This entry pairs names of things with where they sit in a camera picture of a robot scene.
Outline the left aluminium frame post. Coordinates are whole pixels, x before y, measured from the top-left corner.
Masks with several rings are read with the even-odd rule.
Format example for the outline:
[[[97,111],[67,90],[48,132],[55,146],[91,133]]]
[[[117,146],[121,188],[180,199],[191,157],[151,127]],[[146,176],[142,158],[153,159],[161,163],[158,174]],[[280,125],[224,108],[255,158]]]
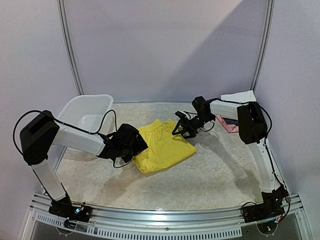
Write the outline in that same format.
[[[78,95],[83,95],[85,92],[81,82],[81,78],[80,78],[80,74],[79,74],[79,70],[78,70],[78,66],[75,58],[74,48],[71,40],[70,29],[69,29],[68,18],[67,18],[66,1],[57,0],[57,7],[59,12],[59,18],[60,18],[60,24],[61,24],[64,45],[66,49],[66,54],[67,54],[68,62],[70,65],[70,70],[71,70],[71,74],[75,84],[75,88],[77,90]]]

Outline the folded pink garment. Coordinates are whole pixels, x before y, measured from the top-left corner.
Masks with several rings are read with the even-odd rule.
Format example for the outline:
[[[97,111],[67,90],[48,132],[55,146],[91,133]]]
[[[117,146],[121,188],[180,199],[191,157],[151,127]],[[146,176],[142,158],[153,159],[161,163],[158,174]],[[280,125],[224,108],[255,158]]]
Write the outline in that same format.
[[[233,134],[239,132],[239,127],[237,125],[227,123],[221,115],[216,115],[216,119],[220,122],[220,124],[228,133]]]

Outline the front aluminium rail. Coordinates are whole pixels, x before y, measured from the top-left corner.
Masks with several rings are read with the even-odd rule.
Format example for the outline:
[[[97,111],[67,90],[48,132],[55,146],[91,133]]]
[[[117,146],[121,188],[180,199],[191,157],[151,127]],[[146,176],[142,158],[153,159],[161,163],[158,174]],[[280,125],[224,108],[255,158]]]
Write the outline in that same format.
[[[190,211],[132,210],[93,206],[88,222],[64,227],[65,219],[49,213],[50,199],[35,194],[23,240],[310,240],[312,233],[298,195],[284,207],[279,224],[272,218],[245,222],[239,206]]]

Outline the right aluminium frame post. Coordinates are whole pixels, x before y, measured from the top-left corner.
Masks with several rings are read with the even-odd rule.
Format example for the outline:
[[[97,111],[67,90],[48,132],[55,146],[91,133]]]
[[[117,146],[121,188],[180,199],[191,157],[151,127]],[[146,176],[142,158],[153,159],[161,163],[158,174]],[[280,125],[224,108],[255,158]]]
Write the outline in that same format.
[[[255,92],[259,77],[263,68],[263,62],[266,55],[266,50],[268,46],[268,40],[271,32],[271,26],[272,26],[272,19],[273,19],[273,13],[275,8],[275,1],[274,0],[267,0],[266,1],[266,11],[265,11],[265,19],[264,19],[264,25],[262,29],[262,37],[261,37],[261,43],[259,47],[259,54],[258,59],[256,63],[256,67],[254,70],[254,75],[252,79],[252,83],[250,86],[250,89]]]

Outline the folded navy blue garment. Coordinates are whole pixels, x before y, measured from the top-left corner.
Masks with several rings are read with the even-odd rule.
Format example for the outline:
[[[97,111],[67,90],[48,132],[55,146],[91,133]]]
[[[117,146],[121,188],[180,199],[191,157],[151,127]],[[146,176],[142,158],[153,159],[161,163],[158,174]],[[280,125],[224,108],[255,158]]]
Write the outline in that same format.
[[[238,120],[235,120],[235,119],[225,118],[224,121],[225,121],[228,125],[235,125],[235,126],[238,126],[238,125],[239,125]]]

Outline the aluminium frame post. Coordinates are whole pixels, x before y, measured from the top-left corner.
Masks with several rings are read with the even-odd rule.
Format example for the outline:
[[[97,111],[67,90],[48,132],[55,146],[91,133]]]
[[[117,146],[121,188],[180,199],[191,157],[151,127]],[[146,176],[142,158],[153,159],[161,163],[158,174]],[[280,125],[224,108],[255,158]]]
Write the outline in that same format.
[[[271,26],[272,26],[272,19],[273,19],[273,13],[275,8],[275,1],[274,0],[267,0],[266,1],[266,11],[265,11],[265,19],[264,19],[264,25],[262,29],[262,37],[261,37],[261,43],[259,47],[259,54],[258,59],[256,63],[256,67],[254,70],[254,75],[252,79],[252,83],[250,86],[250,89],[255,92],[259,77],[263,68],[263,62],[266,55],[266,50],[268,46],[268,40],[271,32]]]
[[[66,49],[66,54],[67,54],[68,62],[70,65],[70,70],[71,70],[71,74],[75,84],[75,88],[77,90],[78,95],[83,95],[85,92],[81,82],[81,78],[80,78],[80,74],[79,74],[79,70],[78,70],[78,66],[75,58],[74,48],[71,40],[70,29],[69,29],[68,18],[67,18],[66,1],[57,0],[57,7],[59,12],[59,18],[60,18],[60,24],[61,24],[64,45]]]

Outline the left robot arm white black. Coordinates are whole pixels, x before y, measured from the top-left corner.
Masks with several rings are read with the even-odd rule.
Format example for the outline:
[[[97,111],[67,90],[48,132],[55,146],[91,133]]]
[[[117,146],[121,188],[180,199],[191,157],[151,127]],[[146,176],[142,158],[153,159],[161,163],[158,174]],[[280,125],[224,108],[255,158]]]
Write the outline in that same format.
[[[70,217],[75,210],[56,173],[48,164],[48,153],[52,145],[87,152],[113,162],[121,158],[125,163],[148,148],[138,129],[127,123],[105,135],[99,130],[89,132],[62,122],[48,110],[35,110],[34,113],[36,117],[19,133],[21,147],[18,151],[63,217]]]

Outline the white t-shirt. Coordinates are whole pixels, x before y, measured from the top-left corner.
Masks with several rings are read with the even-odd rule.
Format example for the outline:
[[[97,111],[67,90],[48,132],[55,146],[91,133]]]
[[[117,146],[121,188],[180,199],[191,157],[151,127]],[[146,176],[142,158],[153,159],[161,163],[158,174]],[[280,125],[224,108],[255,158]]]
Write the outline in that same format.
[[[253,90],[237,92],[233,94],[223,94],[220,96],[220,99],[222,101],[236,102],[239,104],[257,101]]]

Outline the white plastic laundry basket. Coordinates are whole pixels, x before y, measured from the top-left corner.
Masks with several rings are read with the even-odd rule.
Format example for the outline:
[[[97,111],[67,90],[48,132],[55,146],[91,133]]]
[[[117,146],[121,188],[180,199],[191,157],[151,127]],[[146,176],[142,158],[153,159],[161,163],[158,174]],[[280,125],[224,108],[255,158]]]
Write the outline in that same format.
[[[79,95],[72,98],[56,118],[88,132],[99,131],[106,135],[111,132],[114,122],[114,114],[106,114],[113,102],[108,94]]]

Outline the yellow garment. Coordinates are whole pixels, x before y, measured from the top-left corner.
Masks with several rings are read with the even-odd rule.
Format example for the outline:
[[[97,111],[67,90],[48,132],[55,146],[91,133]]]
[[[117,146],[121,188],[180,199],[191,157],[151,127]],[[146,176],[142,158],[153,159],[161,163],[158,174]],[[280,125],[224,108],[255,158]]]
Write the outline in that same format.
[[[165,122],[156,119],[138,128],[148,146],[132,159],[141,173],[150,174],[168,169],[196,153],[197,148],[180,134],[172,135],[175,126],[171,119]]]

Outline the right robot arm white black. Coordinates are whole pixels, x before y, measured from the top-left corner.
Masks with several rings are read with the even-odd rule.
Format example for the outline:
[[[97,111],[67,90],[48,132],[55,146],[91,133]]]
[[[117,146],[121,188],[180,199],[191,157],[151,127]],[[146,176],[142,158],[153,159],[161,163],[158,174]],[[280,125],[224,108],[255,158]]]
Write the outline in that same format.
[[[236,122],[238,136],[247,145],[255,160],[260,179],[261,203],[244,205],[244,215],[260,215],[269,218],[285,213],[283,202],[289,198],[288,189],[283,180],[269,145],[269,133],[272,122],[266,121],[267,111],[254,99],[232,99],[223,96],[205,99],[198,96],[192,101],[195,113],[176,111],[178,122],[172,135],[184,139],[195,138],[203,131],[207,123],[215,124],[218,117]]]

